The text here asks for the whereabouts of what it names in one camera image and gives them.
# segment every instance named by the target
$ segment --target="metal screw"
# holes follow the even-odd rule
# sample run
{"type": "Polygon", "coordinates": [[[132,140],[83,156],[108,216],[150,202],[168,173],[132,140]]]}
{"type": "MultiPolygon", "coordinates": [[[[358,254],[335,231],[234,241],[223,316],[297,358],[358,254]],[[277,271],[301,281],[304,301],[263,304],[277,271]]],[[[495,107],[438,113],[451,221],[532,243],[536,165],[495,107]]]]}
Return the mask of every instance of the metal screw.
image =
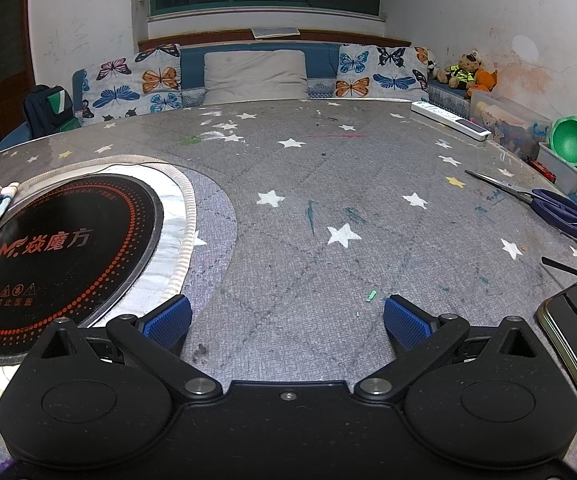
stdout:
{"type": "Polygon", "coordinates": [[[381,379],[379,377],[371,377],[370,379],[364,379],[359,384],[359,387],[361,390],[371,395],[387,394],[393,389],[393,385],[390,382],[388,382],[386,379],[381,379]]]}
{"type": "Polygon", "coordinates": [[[295,400],[297,399],[297,394],[295,392],[281,392],[280,399],[282,400],[295,400]]]}
{"type": "Polygon", "coordinates": [[[190,393],[196,395],[209,394],[216,387],[217,384],[215,384],[215,381],[206,377],[195,377],[184,384],[184,388],[186,388],[190,393]]]}

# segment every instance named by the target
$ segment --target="blue sofa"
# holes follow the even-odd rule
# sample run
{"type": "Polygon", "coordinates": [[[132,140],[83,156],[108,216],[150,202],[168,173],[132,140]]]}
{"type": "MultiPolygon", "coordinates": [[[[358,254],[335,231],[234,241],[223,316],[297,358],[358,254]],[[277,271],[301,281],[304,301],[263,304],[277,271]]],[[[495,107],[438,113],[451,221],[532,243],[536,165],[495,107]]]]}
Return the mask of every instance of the blue sofa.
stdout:
{"type": "MultiPolygon", "coordinates": [[[[259,42],[216,44],[180,48],[182,77],[182,104],[184,107],[201,105],[204,100],[204,54],[232,52],[233,50],[301,50],[306,58],[308,94],[312,98],[332,97],[339,63],[339,43],[259,42]]],[[[73,109],[82,109],[82,82],[84,70],[73,74],[73,109]]]]}

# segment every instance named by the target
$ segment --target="warning symbols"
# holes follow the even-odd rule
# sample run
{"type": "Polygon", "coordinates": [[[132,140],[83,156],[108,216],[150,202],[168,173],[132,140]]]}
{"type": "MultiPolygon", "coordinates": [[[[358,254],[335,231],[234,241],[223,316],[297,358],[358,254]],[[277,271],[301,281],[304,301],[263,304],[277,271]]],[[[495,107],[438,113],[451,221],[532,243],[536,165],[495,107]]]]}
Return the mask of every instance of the warning symbols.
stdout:
{"type": "Polygon", "coordinates": [[[11,285],[6,285],[4,289],[0,292],[0,298],[8,298],[9,296],[34,296],[35,295],[35,283],[31,283],[29,286],[24,287],[23,283],[18,283],[14,285],[11,290],[11,285]]]}

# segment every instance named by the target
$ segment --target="black cooktop surface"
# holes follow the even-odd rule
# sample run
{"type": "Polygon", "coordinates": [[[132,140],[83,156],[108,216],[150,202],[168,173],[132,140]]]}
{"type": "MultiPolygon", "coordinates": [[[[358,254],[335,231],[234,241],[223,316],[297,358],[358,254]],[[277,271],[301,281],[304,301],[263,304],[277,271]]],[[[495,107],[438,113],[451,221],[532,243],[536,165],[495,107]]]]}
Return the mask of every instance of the black cooktop surface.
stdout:
{"type": "Polygon", "coordinates": [[[83,176],[32,200],[0,226],[0,364],[21,362],[56,317],[101,317],[142,272],[162,205],[143,182],[83,176]]]}

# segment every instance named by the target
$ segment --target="yellow star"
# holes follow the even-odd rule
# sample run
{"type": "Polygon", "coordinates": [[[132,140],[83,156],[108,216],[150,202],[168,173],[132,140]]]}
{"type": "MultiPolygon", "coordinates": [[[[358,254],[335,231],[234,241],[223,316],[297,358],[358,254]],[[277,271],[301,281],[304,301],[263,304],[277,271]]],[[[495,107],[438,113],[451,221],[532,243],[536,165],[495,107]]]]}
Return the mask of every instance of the yellow star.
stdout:
{"type": "Polygon", "coordinates": [[[460,189],[465,186],[465,183],[459,182],[459,180],[457,180],[454,176],[447,176],[446,180],[449,184],[453,184],[453,186],[459,186],[460,189]]]}

